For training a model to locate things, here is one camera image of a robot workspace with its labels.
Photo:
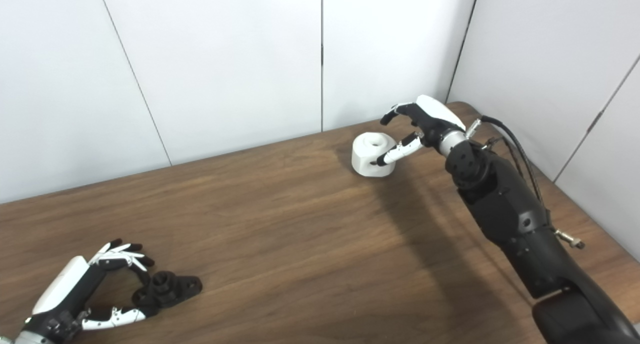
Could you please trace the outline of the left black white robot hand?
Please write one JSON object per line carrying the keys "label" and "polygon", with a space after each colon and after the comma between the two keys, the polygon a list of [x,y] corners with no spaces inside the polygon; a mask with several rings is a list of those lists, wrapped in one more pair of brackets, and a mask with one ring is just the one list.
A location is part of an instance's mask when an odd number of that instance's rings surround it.
{"label": "left black white robot hand", "polygon": [[148,269],[155,262],[142,253],[142,244],[115,239],[86,260],[75,256],[41,294],[16,338],[16,344],[64,344],[81,331],[109,330],[150,317],[139,307],[90,309],[89,299],[107,273],[129,269],[142,284],[150,281]]}

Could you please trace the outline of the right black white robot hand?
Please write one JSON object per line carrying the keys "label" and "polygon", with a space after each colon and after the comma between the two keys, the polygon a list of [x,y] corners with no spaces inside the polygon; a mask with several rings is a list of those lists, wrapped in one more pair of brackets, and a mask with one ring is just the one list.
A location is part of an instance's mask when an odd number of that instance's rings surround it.
{"label": "right black white robot hand", "polygon": [[380,124],[388,125],[397,116],[407,116],[417,130],[407,135],[384,154],[373,159],[372,166],[384,167],[409,157],[421,148],[435,148],[448,157],[455,146],[468,141],[466,126],[445,104],[427,95],[414,102],[393,105]]}

